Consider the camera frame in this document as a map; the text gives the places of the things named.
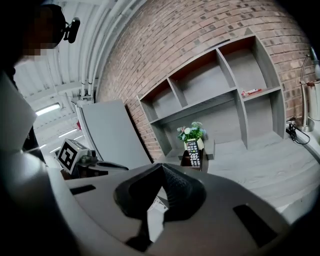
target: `ceiling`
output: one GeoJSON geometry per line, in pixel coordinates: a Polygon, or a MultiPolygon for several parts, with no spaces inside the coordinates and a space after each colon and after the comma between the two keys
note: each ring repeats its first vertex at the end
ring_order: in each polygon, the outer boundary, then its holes
{"type": "Polygon", "coordinates": [[[61,146],[65,138],[74,139],[82,131],[73,132],[62,138],[59,135],[77,128],[76,108],[72,103],[81,98],[82,83],[88,88],[88,77],[92,70],[93,86],[100,82],[102,68],[117,37],[146,0],[66,0],[46,1],[62,7],[67,22],[74,17],[80,19],[80,27],[73,44],[62,40],[55,49],[46,50],[33,60],[22,61],[15,67],[16,85],[34,111],[59,103],[61,108],[38,116],[34,132],[41,151],[48,154],[61,146]]]}

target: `fluorescent light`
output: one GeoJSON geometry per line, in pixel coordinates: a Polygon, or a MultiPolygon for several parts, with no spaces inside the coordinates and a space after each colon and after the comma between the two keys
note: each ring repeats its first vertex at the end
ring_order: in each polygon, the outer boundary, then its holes
{"type": "Polygon", "coordinates": [[[66,136],[66,135],[68,135],[68,134],[70,134],[70,133],[73,133],[73,132],[75,132],[75,131],[77,131],[77,129],[70,130],[70,131],[68,131],[68,132],[60,135],[59,138],[61,138],[61,137],[63,137],[63,136],[66,136]]]}
{"type": "Polygon", "coordinates": [[[56,109],[59,109],[60,108],[60,104],[59,103],[55,103],[53,105],[50,105],[50,106],[46,106],[45,108],[42,108],[40,110],[38,110],[37,112],[35,112],[37,114],[37,116],[41,116],[45,113],[48,113],[52,110],[56,110],[56,109]]]}
{"type": "Polygon", "coordinates": [[[81,137],[83,137],[83,135],[81,135],[81,136],[79,136],[79,137],[74,138],[74,140],[79,139],[79,138],[81,138],[81,137]]]}
{"type": "Polygon", "coordinates": [[[50,153],[52,153],[52,152],[55,152],[55,151],[57,151],[58,149],[60,149],[61,147],[60,146],[58,146],[56,149],[54,149],[54,150],[51,150],[50,151],[50,153]]]}

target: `gray shelving unit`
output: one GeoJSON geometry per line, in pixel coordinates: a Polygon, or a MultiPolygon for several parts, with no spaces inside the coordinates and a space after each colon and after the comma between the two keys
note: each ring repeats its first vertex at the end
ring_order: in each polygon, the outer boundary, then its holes
{"type": "Polygon", "coordinates": [[[285,105],[280,81],[265,47],[246,36],[199,54],[138,97],[165,156],[183,152],[177,128],[198,121],[212,145],[241,140],[247,149],[256,138],[285,136],[285,105]],[[262,89],[243,98],[242,90],[262,89]]]}

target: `brick wall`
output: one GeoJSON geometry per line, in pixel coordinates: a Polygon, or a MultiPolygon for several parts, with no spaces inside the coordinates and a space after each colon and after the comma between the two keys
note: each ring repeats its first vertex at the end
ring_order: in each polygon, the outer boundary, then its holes
{"type": "MultiPolygon", "coordinates": [[[[172,70],[250,27],[279,74],[287,118],[302,112],[301,67],[308,39],[272,0],[148,0],[122,33],[104,68],[98,101],[122,99],[153,159],[162,155],[137,101],[172,70]]],[[[314,80],[312,63],[305,80],[314,80]]]]}

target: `white flower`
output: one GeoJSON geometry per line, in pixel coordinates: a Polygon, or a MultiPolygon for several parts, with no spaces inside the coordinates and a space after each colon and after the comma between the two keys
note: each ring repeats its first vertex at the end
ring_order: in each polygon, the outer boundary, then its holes
{"type": "Polygon", "coordinates": [[[185,134],[189,134],[190,132],[191,132],[191,129],[190,129],[190,128],[185,128],[185,129],[184,129],[184,133],[185,133],[185,134]]]}
{"type": "Polygon", "coordinates": [[[192,122],[191,125],[195,126],[195,127],[199,127],[199,126],[202,126],[202,123],[200,123],[200,122],[192,122]]]}

